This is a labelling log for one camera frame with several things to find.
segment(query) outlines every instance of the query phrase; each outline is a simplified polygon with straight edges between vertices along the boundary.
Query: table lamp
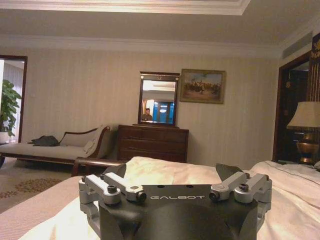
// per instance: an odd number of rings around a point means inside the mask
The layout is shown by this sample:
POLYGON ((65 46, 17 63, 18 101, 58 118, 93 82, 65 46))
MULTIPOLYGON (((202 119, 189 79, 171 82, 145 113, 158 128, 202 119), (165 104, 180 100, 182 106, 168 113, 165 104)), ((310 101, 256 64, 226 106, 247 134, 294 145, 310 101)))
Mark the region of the table lamp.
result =
POLYGON ((303 139, 296 143, 301 154, 300 163, 313 165, 313 154, 319 149, 315 140, 315 131, 320 128, 320 101, 298 102, 295 114, 287 129, 298 130, 304 133, 303 139))

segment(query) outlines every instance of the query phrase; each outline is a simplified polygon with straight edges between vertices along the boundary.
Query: bed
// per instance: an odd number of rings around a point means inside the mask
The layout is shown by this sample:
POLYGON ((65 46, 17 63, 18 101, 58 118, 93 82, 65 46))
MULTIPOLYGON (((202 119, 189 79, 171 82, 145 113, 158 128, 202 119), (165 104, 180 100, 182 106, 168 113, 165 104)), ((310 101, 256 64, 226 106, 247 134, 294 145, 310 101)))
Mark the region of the bed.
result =
MULTIPOLYGON (((258 240, 320 239, 320 172, 305 165, 257 163, 245 172, 272 179, 271 210, 257 233, 258 240)), ((132 184, 215 184, 214 167, 134 157, 124 176, 132 184)), ((0 240, 96 240, 80 211, 78 182, 71 177, 0 214, 0 240)))

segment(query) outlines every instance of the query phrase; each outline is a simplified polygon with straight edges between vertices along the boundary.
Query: chaise lounge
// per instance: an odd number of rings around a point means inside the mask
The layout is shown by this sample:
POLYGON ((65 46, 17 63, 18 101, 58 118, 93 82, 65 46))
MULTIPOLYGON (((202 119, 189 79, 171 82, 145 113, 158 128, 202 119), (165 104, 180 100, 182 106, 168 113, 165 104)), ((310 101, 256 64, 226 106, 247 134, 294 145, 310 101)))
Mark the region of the chaise lounge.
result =
POLYGON ((109 155, 116 142, 116 130, 101 125, 86 132, 65 132, 59 146, 10 143, 0 146, 0 168, 5 158, 74 164, 77 158, 101 159, 109 155))

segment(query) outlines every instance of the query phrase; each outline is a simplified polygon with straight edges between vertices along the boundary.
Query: framed painting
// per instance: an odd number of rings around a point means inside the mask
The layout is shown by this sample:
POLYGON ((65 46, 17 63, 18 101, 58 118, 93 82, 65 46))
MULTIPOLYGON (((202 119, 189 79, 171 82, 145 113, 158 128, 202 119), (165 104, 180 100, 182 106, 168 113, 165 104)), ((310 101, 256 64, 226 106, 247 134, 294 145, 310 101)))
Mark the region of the framed painting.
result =
POLYGON ((226 71, 182 69, 180 101, 223 104, 226 71))

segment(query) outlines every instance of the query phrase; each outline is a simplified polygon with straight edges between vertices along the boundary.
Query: carpet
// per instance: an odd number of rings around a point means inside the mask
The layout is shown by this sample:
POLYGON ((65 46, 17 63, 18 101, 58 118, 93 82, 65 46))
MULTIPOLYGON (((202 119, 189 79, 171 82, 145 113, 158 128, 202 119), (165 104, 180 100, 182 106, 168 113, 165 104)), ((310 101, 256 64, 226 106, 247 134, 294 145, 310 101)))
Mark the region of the carpet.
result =
POLYGON ((72 165, 7 157, 0 168, 0 213, 71 177, 72 165))

